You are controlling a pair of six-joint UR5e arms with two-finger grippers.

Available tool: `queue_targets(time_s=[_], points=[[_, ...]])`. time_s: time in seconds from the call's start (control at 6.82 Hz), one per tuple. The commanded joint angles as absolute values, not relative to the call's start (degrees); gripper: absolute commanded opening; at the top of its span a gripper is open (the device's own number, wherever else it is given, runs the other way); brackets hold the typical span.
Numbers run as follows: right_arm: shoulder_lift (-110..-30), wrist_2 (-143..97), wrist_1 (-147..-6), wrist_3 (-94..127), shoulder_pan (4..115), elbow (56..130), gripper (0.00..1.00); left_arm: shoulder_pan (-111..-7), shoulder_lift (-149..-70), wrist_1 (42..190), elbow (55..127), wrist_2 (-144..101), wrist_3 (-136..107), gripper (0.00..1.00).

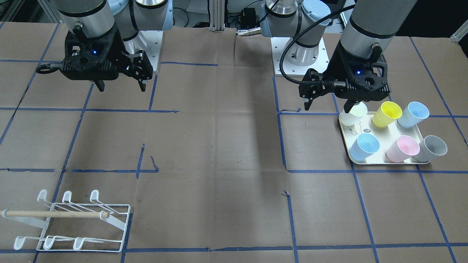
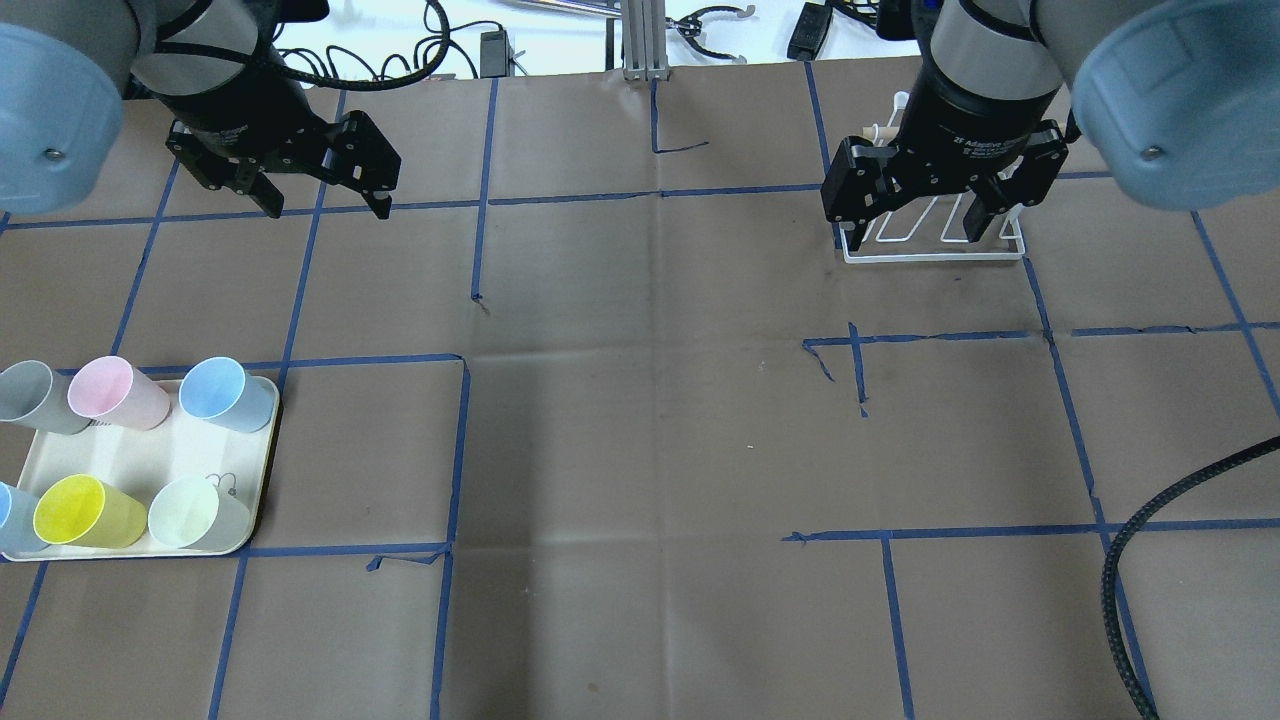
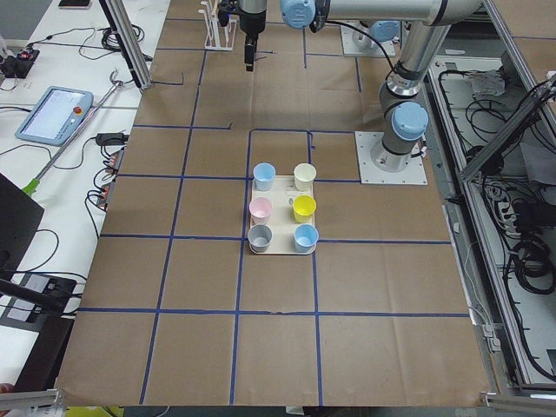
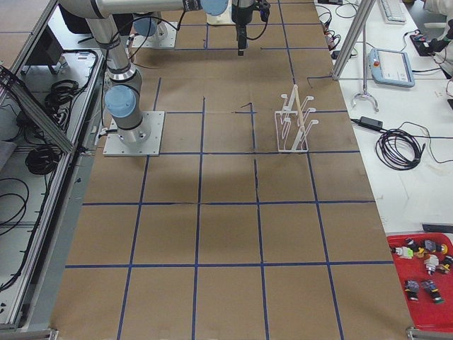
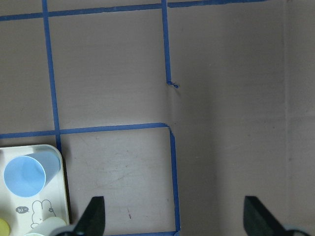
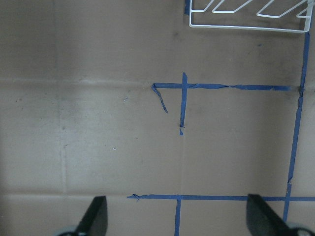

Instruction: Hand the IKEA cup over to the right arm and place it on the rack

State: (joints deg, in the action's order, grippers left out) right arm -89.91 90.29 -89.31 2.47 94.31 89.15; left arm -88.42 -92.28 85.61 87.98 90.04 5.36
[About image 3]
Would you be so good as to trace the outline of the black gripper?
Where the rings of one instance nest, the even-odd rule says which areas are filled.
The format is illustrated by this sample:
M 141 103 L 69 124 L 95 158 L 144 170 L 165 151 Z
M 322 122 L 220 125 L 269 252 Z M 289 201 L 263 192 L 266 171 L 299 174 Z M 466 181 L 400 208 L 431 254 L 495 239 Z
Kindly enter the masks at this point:
M 239 0 L 240 27 L 246 33 L 244 43 L 244 63 L 246 71 L 252 71 L 255 64 L 258 36 L 265 29 L 266 0 Z

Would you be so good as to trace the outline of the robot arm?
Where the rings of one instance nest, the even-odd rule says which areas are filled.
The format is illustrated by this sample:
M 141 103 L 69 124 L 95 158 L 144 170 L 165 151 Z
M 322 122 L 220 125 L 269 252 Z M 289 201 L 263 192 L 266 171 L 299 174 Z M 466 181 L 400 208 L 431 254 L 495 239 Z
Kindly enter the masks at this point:
M 359 21 L 356 27 L 377 40 L 389 56 L 395 55 L 393 40 L 400 32 L 399 21 Z M 382 56 L 379 46 L 367 36 L 354 33 L 353 41 L 362 56 Z
M 477 1 L 237 1 L 231 129 L 259 129 L 276 145 L 255 149 L 256 161 L 282 168 L 301 159 L 301 140 L 345 129 L 378 130 L 367 157 L 397 173 L 416 156 L 430 117 L 421 100 L 424 78 L 450 28 Z M 341 31 L 381 48 L 377 23 L 397 23 L 392 55 L 357 63 L 342 55 Z

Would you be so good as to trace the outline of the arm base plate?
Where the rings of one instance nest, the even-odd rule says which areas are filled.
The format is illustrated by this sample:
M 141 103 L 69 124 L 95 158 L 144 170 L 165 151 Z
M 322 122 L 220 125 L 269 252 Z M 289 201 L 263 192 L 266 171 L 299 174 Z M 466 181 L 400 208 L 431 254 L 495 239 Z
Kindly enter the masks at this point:
M 395 56 L 393 40 L 400 34 L 399 21 L 375 21 L 372 23 L 359 21 L 347 22 L 347 24 L 369 34 L 380 42 L 388 56 Z M 344 56 L 384 57 L 381 49 L 373 40 L 353 29 L 341 26 L 341 39 Z
M 354 132 L 361 183 L 426 186 L 427 176 L 418 145 L 409 154 L 396 156 L 383 147 L 382 137 L 382 132 Z

